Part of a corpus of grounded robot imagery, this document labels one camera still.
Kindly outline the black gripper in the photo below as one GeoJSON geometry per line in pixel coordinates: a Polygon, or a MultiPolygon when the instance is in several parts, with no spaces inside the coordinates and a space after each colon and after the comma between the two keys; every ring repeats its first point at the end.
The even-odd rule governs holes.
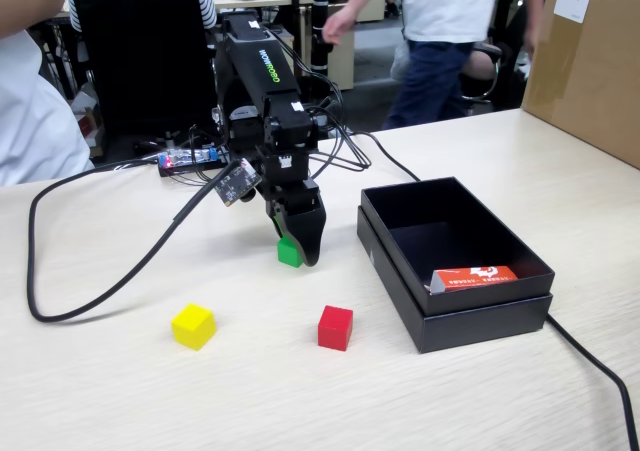
{"type": "Polygon", "coordinates": [[[309,177],[309,150],[258,149],[259,192],[266,202],[280,239],[296,248],[304,264],[313,267],[320,257],[326,211],[319,188],[309,177]]]}

